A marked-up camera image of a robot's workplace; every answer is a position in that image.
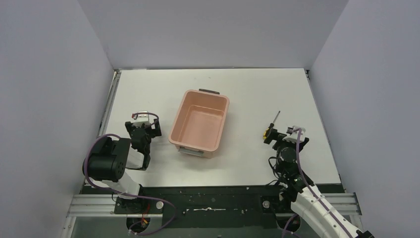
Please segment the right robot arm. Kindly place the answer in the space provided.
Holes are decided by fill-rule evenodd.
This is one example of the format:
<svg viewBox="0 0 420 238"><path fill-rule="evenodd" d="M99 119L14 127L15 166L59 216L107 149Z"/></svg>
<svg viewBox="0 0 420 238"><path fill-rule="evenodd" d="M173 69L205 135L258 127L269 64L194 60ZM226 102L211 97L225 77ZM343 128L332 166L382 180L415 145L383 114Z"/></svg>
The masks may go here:
<svg viewBox="0 0 420 238"><path fill-rule="evenodd" d="M279 200L289 202L294 215L287 221L290 224L296 217L304 220L321 238L371 238L369 231L362 231L344 218L325 198L317 185L303 171L300 152L309 142L303 127L289 127L286 133L280 133L274 124L266 129L263 142L275 142L276 151L270 165L276 181L280 186Z"/></svg>

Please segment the yellow black screwdriver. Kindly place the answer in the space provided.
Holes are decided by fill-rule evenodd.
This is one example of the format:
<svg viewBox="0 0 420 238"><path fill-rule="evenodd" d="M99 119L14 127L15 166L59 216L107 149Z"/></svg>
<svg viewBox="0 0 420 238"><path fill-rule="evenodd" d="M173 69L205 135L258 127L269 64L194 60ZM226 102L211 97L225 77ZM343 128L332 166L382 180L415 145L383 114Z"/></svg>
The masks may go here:
<svg viewBox="0 0 420 238"><path fill-rule="evenodd" d="M277 112L277 114L276 114L275 118L273 119L273 121L269 124L268 128L264 131L264 134L263 134L263 139L264 139L264 140L265 140L265 139L267 139L267 137L268 137L268 135L269 135L270 131L273 129L273 127L274 127L274 123L276 122L276 120L277 120L277 118L278 118L278 116L279 116L280 112L281 112L281 111L278 111L278 112Z"/></svg>

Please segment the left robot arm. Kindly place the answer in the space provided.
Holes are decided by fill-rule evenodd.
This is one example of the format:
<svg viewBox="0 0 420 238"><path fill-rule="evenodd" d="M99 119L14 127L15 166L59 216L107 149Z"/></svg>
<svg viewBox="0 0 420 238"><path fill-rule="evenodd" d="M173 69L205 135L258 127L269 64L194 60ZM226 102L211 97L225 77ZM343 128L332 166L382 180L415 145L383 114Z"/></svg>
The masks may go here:
<svg viewBox="0 0 420 238"><path fill-rule="evenodd" d="M117 208L128 213L144 213L149 202L144 189L131 179L126 170L145 171L151 160L151 142L161 136L158 119L152 123L136 119L125 123L127 138L113 140L104 135L94 143L82 165L83 175L100 181L117 195Z"/></svg>

